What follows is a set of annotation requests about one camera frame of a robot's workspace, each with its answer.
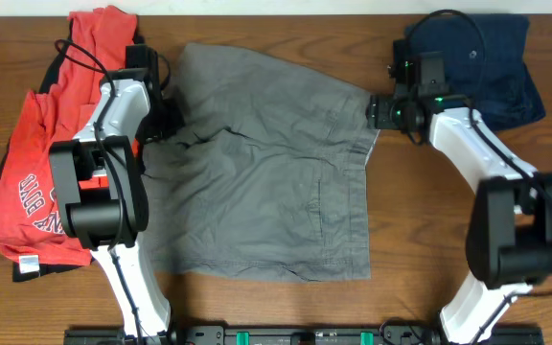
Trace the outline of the grey shorts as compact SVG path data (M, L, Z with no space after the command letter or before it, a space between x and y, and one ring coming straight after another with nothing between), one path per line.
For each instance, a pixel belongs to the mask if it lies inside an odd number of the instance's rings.
M174 94L185 126L147 145L153 267L273 282L371 275L369 93L244 48L190 44Z

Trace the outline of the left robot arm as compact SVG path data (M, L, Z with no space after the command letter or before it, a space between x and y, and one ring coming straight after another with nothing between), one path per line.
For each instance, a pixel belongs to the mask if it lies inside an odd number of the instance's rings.
M125 49L125 65L102 74L101 98L69 140L54 142L49 161L64 233L99 263L124 316L120 329L69 329L66 344L174 344L172 308L143 245L149 198L143 184L143 146L173 136L184 125L159 75L164 57L145 44Z

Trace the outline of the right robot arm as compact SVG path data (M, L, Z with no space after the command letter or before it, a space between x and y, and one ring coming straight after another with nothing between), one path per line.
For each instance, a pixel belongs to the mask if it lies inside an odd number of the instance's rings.
M450 90L441 53L399 55L391 95L367 106L370 127L396 130L440 151L474 192L466 237L469 273L421 344L536 343L536 331L497 332L517 300L552 296L552 172L520 160L472 99Z

